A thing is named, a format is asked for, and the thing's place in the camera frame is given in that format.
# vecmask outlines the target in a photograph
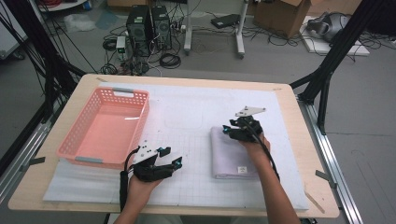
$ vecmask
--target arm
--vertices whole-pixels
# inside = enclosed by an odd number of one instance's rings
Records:
[[[263,135],[261,135],[261,140],[268,149],[270,149],[271,145]],[[271,163],[262,150],[260,144],[248,142],[240,143],[247,149],[247,154],[253,161],[257,172],[259,173],[269,223],[299,224],[300,220],[291,206],[288,195],[280,185],[280,182],[271,167]]]
[[[129,181],[128,198],[124,209],[114,222],[115,224],[134,223],[140,211],[149,201],[151,192],[161,183],[161,180],[154,182],[140,181],[136,176],[132,176]]]

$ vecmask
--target metal frame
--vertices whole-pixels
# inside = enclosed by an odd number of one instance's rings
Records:
[[[346,27],[334,41],[331,50],[325,57],[318,69],[310,75],[291,83],[293,89],[308,83],[304,92],[298,94],[298,100],[304,103],[304,108],[314,130],[320,147],[321,156],[326,162],[332,182],[335,183],[336,191],[343,205],[346,218],[351,224],[361,224],[361,215],[353,201],[352,195],[347,187],[341,168],[332,151],[329,139],[325,132],[325,116],[327,100],[329,96],[330,80],[341,61],[361,36],[366,26],[383,6],[385,0],[362,0],[347,23]],[[314,107],[314,101],[320,93],[318,113]]]
[[[22,173],[30,165],[30,160],[40,149],[48,133],[50,132],[50,119],[46,123],[39,123],[33,133],[30,135],[18,155],[8,166],[6,171],[0,177],[0,203],[7,197],[12,187],[17,182]]]
[[[299,94],[299,99],[311,105],[321,92],[318,110],[318,126],[322,134],[326,134],[324,125],[332,75],[384,2],[385,0],[361,1],[355,13],[346,24],[346,27],[334,41],[331,50],[318,69],[310,75],[300,78],[290,84],[291,87],[295,89],[308,83],[304,92]]]
[[[341,171],[338,161],[332,151],[329,138],[327,135],[321,133],[321,130],[317,125],[317,110],[313,105],[307,105],[303,102],[300,102],[300,104],[304,104],[305,112],[309,117],[309,123],[311,124],[317,143],[320,147],[321,156],[326,162],[326,168],[331,178],[330,181],[332,181],[336,186],[338,198],[343,205],[347,220],[350,224],[362,224],[363,221],[361,220],[361,214],[359,213],[358,207],[350,194],[343,172]]]

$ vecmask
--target computer tower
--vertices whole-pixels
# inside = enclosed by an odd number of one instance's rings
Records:
[[[148,57],[150,55],[149,44],[153,39],[149,7],[146,5],[132,6],[126,28],[134,56]]]
[[[157,49],[171,49],[172,38],[169,16],[165,6],[151,8],[152,23],[154,26],[154,38]]]

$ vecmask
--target pink plastic basket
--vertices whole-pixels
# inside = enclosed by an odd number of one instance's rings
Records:
[[[147,91],[96,88],[57,155],[74,164],[122,170],[139,144],[148,114]]]

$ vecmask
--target white label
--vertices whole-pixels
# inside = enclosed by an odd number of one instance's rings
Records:
[[[248,172],[248,168],[246,166],[238,166],[238,174],[246,174]]]

